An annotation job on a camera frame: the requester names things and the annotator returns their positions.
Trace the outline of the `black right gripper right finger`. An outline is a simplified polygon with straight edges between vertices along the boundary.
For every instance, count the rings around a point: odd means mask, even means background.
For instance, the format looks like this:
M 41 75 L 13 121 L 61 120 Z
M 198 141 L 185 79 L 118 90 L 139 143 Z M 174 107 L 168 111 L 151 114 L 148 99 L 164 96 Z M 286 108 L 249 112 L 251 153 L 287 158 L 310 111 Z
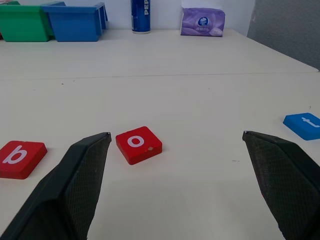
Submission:
M 244 131 L 260 192 L 286 240 L 320 238 L 320 167 L 296 143 Z

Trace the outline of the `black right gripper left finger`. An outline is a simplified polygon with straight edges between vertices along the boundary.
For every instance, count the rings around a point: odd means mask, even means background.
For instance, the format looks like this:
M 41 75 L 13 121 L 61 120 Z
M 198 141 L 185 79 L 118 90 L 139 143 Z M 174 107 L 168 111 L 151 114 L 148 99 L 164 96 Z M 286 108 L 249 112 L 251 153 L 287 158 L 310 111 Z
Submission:
M 2 240 L 85 240 L 103 181 L 110 132 L 83 138 L 36 185 Z

